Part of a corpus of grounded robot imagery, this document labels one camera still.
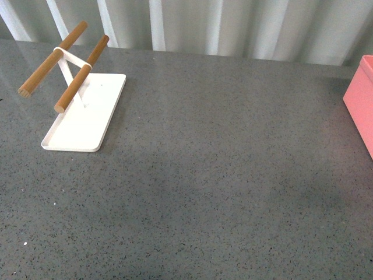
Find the white tray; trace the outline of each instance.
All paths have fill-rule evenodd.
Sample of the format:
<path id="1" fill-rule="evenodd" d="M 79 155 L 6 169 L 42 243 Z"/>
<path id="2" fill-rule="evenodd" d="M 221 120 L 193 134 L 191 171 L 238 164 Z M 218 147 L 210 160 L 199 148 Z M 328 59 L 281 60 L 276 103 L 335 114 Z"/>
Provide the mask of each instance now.
<path id="1" fill-rule="evenodd" d="M 74 99 L 41 142 L 46 150 L 95 152 L 100 149 L 126 82 L 123 74 L 90 73 Z"/>

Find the pink container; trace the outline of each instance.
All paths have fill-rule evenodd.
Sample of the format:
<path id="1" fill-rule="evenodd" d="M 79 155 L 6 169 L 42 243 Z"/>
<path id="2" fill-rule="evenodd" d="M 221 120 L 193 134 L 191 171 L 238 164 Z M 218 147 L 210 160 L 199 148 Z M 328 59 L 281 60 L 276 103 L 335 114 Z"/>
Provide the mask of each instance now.
<path id="1" fill-rule="evenodd" d="M 373 158 L 373 55 L 364 55 L 343 97 Z"/>

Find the white corrugated wall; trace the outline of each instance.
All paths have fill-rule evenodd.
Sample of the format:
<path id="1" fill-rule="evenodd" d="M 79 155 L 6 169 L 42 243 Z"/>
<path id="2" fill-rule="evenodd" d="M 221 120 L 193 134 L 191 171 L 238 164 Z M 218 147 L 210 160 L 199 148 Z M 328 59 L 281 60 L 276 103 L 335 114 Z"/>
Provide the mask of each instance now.
<path id="1" fill-rule="evenodd" d="M 0 0 L 0 38 L 357 65 L 373 54 L 373 0 Z"/>

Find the speckled gray surface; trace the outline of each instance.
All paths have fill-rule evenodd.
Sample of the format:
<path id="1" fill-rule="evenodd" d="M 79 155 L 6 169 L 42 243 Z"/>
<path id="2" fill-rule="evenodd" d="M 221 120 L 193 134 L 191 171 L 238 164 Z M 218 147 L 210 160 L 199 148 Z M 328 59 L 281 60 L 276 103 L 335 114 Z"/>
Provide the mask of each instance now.
<path id="1" fill-rule="evenodd" d="M 101 149 L 51 152 L 62 74 L 16 90 L 53 47 L 0 40 L 1 279 L 373 279 L 354 69 L 107 49 Z"/>

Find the dowel end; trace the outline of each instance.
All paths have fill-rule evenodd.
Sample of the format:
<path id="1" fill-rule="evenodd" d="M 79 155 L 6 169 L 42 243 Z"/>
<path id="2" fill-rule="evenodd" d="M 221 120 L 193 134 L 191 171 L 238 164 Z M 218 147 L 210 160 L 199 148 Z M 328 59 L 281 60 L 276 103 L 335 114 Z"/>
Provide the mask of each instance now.
<path id="1" fill-rule="evenodd" d="M 31 96 L 31 94 L 26 89 L 18 89 L 18 93 L 25 98 Z"/>
<path id="2" fill-rule="evenodd" d="M 55 110 L 57 113 L 60 113 L 60 114 L 62 114 L 62 113 L 65 112 L 65 109 L 62 108 L 62 106 L 60 106 L 60 105 L 56 105 L 56 106 L 54 106 L 54 110 Z"/>

